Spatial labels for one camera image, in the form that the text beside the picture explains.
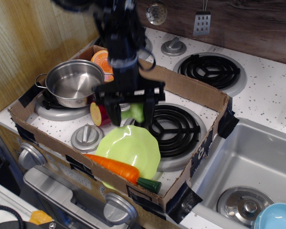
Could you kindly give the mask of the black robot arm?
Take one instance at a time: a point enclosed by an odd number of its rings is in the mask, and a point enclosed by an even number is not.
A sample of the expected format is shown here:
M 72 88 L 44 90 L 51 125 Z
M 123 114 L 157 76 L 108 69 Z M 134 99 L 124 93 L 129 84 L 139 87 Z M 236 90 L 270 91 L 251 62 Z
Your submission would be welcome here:
M 145 49 L 145 29 L 134 0 L 56 0 L 64 10 L 93 16 L 99 36 L 109 52 L 114 80 L 95 87 L 96 103 L 103 105 L 111 122 L 121 124 L 121 103 L 143 104 L 143 123 L 153 122 L 155 105 L 165 100 L 164 82 L 143 78 L 138 52 Z

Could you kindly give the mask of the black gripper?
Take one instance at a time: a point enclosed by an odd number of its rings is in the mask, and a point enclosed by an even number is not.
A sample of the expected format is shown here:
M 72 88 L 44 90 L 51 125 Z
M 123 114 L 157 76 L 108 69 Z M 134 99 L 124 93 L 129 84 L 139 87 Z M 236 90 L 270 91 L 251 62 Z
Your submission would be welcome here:
M 165 100 L 164 82 L 143 78 L 140 63 L 113 68 L 114 80 L 93 88 L 96 104 L 105 105 L 108 117 L 115 126 L 121 125 L 119 103 L 143 103 L 144 128 L 152 124 L 154 107 Z

